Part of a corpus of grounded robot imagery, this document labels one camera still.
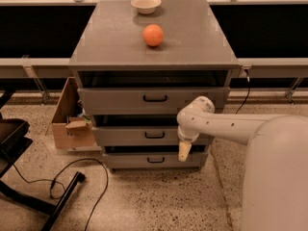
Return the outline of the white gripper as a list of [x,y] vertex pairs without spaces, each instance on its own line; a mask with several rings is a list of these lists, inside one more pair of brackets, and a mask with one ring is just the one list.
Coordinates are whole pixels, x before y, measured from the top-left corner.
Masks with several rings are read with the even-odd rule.
[[178,137],[179,137],[179,152],[178,152],[178,160],[180,162],[185,162],[190,154],[192,145],[191,143],[195,142],[199,134],[192,130],[187,130],[182,126],[178,127]]

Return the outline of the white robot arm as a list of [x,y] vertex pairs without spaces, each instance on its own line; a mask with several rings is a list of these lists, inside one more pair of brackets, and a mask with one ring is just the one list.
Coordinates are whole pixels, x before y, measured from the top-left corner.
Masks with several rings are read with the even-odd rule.
[[217,114],[199,96],[177,115],[184,162],[201,134],[246,146],[241,231],[308,231],[308,118]]

